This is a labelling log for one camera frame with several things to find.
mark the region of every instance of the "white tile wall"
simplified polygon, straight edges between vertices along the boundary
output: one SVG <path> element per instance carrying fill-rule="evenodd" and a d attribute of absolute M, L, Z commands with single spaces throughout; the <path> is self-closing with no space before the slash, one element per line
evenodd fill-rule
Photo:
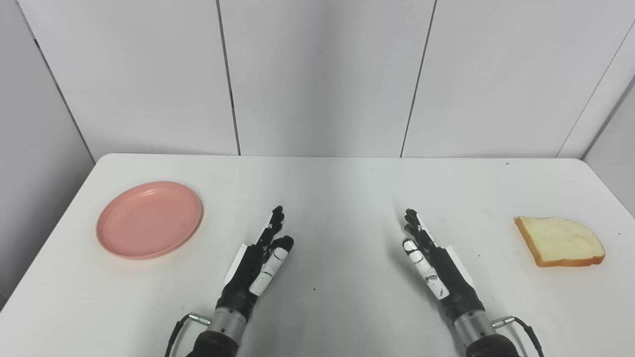
<path fill-rule="evenodd" d="M 604 120 L 615 107 L 616 100 L 623 94 L 629 81 L 635 76 L 635 30 L 634 22 L 616 52 L 611 65 L 604 73 L 584 112 L 571 130 L 559 158 L 580 158 L 580 149 L 586 150 L 593 141 Z"/>
<path fill-rule="evenodd" d="M 96 159 L 236 154 L 214 0 L 20 0 Z"/>
<path fill-rule="evenodd" d="M 404 156 L 556 156 L 633 20 L 626 0 L 439 1 Z"/>
<path fill-rule="evenodd" d="M 0 0 L 0 308 L 92 167 L 17 5 Z"/>
<path fill-rule="evenodd" d="M 399 156 L 432 0 L 221 0 L 242 153 Z"/>
<path fill-rule="evenodd" d="M 635 90 L 615 111 L 585 161 L 635 215 Z"/>

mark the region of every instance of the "slice of bread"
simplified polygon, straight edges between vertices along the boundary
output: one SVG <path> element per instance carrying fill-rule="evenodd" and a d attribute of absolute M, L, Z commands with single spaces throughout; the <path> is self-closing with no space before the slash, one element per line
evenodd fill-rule
<path fill-rule="evenodd" d="M 518 217 L 516 225 L 539 267 L 580 267 L 604 260 L 602 242 L 576 220 Z"/>

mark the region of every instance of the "white table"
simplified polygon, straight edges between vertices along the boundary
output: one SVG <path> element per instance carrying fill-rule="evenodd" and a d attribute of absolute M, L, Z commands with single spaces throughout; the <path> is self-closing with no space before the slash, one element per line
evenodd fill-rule
<path fill-rule="evenodd" d="M 126 260 L 95 239 L 104 206 L 153 180 L 194 189 L 203 221 L 163 257 Z M 162 356 L 174 322 L 211 314 L 239 245 L 283 205 L 295 246 L 259 299 L 240 356 L 463 356 L 401 250 L 404 210 L 452 244 L 490 318 L 533 325 L 548 357 L 633 351 L 635 220 L 573 159 L 102 158 L 0 313 L 0 356 Z M 587 224 L 598 266 L 537 267 L 513 218 Z M 204 330 L 186 325 L 176 356 Z M 518 327 L 503 333 L 535 356 Z"/>

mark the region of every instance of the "pink plate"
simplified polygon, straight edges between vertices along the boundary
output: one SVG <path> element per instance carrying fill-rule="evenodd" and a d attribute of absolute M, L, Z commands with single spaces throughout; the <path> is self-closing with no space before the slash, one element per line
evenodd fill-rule
<path fill-rule="evenodd" d="M 148 182 L 118 195 L 104 208 L 97 220 L 97 240 L 120 257 L 158 257 L 194 233 L 201 209 L 201 200 L 189 187 Z"/>

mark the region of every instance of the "robotic hand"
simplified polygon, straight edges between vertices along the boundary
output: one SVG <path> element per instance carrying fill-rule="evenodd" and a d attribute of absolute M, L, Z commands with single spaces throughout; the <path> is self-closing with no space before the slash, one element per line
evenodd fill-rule
<path fill-rule="evenodd" d="M 258 241 L 250 246 L 243 245 L 236 255 L 228 274 L 231 275 L 234 271 L 233 276 L 229 282 L 225 282 L 214 315 L 210 319 L 190 313 L 177 322 L 168 342 L 166 357 L 169 357 L 172 344 L 188 319 L 207 325 L 208 328 L 197 337 L 194 349 L 187 357 L 236 355 L 256 300 L 269 286 L 293 248 L 293 238 L 289 236 L 273 239 L 282 229 L 283 220 L 282 206 L 278 206 L 273 210 L 269 225 Z"/>
<path fill-rule="evenodd" d="M 415 264 L 427 286 L 441 303 L 445 315 L 456 328 L 467 357 L 519 357 L 514 344 L 496 332 L 496 328 L 518 322 L 529 335 L 540 357 L 542 347 L 531 326 L 515 316 L 490 322 L 478 299 L 474 283 L 451 246 L 440 248 L 417 212 L 406 210 L 405 229 L 414 239 L 406 238 L 403 249 Z"/>

